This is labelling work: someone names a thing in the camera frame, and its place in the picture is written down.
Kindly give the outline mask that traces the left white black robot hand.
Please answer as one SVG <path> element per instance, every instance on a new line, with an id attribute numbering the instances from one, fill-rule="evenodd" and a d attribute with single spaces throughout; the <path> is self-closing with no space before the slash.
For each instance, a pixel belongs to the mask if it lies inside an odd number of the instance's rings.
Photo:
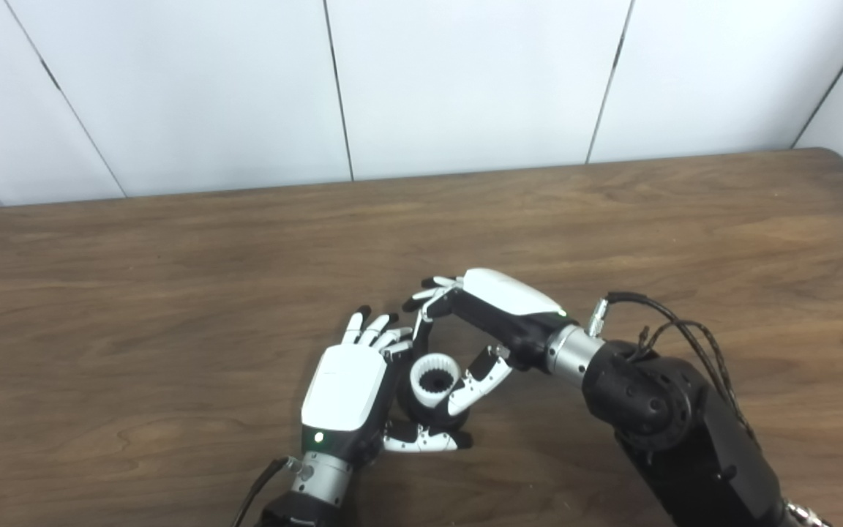
<path id="1" fill-rule="evenodd" d="M 342 338 L 318 361 L 301 407 L 305 457 L 329 456 L 354 470 L 384 451 L 449 452 L 473 447 L 473 437 L 391 415 L 413 350 L 412 330 L 399 316 L 372 317 L 364 304 L 351 314 Z"/>

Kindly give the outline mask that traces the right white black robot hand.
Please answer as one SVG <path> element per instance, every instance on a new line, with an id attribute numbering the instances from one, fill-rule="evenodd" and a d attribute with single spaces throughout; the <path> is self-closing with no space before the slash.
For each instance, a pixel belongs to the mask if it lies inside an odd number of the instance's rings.
<path id="1" fill-rule="evenodd" d="M 551 297 L 522 281 L 488 268 L 459 277 L 428 277 L 422 290 L 402 304 L 417 315 L 412 338 L 418 354 L 428 351 L 435 320 L 454 315 L 496 340 L 462 372 L 449 393 L 430 410 L 432 420 L 458 420 L 474 403 L 503 383 L 513 370 L 547 373 L 553 340 L 578 326 Z"/>

